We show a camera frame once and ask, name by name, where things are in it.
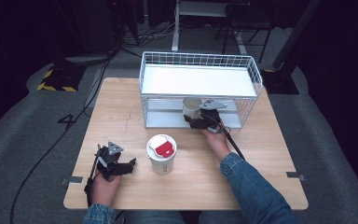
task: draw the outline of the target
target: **cup lid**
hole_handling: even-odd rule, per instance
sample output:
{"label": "cup lid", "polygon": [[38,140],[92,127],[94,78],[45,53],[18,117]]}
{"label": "cup lid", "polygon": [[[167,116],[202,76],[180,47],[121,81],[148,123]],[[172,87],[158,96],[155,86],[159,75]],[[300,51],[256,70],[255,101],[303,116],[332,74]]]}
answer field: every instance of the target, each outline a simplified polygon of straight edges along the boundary
{"label": "cup lid", "polygon": [[168,158],[174,153],[173,145],[164,135],[156,135],[149,141],[149,146],[155,151],[156,155]]}

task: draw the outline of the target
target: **wire basket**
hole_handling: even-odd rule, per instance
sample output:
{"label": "wire basket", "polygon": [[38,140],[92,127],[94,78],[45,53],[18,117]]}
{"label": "wire basket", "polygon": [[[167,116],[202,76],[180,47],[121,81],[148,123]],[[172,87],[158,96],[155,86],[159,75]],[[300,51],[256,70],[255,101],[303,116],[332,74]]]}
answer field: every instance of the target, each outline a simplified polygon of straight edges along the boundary
{"label": "wire basket", "polygon": [[198,97],[226,105],[220,118],[240,129],[263,90],[251,56],[150,51],[142,57],[139,85],[146,128],[189,128],[183,99]]}

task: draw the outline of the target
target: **yellow and black tape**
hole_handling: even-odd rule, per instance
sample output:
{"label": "yellow and black tape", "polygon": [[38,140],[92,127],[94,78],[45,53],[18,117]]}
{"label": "yellow and black tape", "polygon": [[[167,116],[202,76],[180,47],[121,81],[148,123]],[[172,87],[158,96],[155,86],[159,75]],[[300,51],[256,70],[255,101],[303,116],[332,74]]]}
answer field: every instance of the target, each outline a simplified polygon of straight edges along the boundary
{"label": "yellow and black tape", "polygon": [[78,91],[86,67],[57,69],[51,66],[37,87],[39,91]]}

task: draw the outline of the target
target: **paper cup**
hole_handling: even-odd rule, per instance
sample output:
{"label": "paper cup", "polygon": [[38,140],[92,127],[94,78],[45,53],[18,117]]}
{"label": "paper cup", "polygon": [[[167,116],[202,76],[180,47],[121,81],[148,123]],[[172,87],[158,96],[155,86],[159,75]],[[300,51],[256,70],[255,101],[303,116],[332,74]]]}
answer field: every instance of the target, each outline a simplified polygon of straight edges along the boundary
{"label": "paper cup", "polygon": [[192,119],[200,119],[200,105],[202,100],[196,97],[186,97],[183,99],[183,115],[187,115]]}
{"label": "paper cup", "polygon": [[[165,137],[173,147],[173,154],[170,157],[164,158],[161,156],[158,156],[156,151],[151,147],[151,144],[153,144],[153,141],[155,141],[157,138]],[[146,157],[152,162],[153,171],[156,174],[159,175],[166,175],[169,173],[173,167],[173,159],[176,155],[176,142],[168,136],[167,134],[157,134],[150,138],[150,140],[147,142],[146,146]]]}

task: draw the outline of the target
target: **jeans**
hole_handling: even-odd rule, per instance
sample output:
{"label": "jeans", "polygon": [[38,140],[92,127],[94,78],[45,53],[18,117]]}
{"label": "jeans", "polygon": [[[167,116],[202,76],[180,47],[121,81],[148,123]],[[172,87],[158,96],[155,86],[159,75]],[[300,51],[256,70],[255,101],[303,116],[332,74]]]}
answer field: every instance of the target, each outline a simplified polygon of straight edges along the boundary
{"label": "jeans", "polygon": [[280,192],[239,155],[228,154],[220,164],[220,172],[250,223],[298,223]]}
{"label": "jeans", "polygon": [[[125,224],[186,224],[177,211],[137,210],[125,212]],[[241,211],[203,211],[199,224],[247,223]]]}

